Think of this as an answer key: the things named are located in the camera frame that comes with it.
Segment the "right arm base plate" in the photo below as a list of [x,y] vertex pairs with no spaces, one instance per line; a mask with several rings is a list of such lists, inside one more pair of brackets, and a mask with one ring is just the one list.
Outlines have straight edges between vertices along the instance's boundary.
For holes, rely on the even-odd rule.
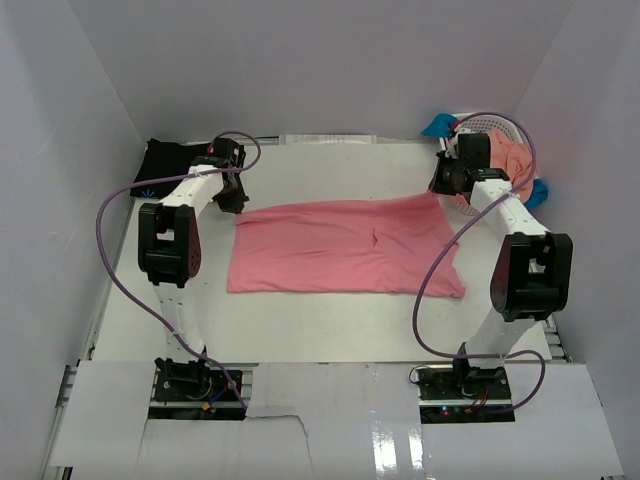
[[453,367],[418,365],[408,375],[418,388],[423,425],[511,423],[515,421],[504,368],[471,371],[463,377]]

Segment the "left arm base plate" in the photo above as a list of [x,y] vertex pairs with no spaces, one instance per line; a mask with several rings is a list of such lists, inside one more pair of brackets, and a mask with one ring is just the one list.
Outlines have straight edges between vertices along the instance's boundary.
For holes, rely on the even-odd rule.
[[204,360],[176,362],[156,358],[148,418],[180,421],[242,421],[246,418],[234,389],[247,402],[250,370],[230,369],[226,376]]

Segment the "pink t shirt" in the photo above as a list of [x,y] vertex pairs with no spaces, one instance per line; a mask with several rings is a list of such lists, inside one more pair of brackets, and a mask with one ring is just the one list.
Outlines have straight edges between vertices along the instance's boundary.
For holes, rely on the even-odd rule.
[[461,298],[455,249],[424,278],[453,235],[431,193],[263,208],[236,220],[227,290]]

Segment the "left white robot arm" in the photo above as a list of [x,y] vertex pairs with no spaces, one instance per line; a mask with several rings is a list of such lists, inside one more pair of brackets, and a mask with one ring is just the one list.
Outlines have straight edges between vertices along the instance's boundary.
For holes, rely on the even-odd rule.
[[242,145],[218,138],[196,157],[186,179],[158,203],[139,209],[138,265],[153,285],[161,316],[171,325],[167,359],[157,365],[186,361],[176,384],[191,399],[205,396],[212,378],[203,368],[207,347],[198,326],[195,290],[189,285],[203,260],[198,218],[211,203],[224,213],[242,213],[248,201],[239,173],[245,158]]

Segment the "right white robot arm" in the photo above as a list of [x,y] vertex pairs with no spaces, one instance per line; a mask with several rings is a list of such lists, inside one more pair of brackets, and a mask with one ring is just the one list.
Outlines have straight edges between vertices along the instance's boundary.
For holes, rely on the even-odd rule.
[[452,361],[451,384],[472,399],[501,383],[504,362],[536,323],[568,300],[573,242],[539,223],[515,193],[507,173],[490,165],[485,133],[459,133],[438,153],[429,189],[464,197],[502,240],[489,284],[491,308]]

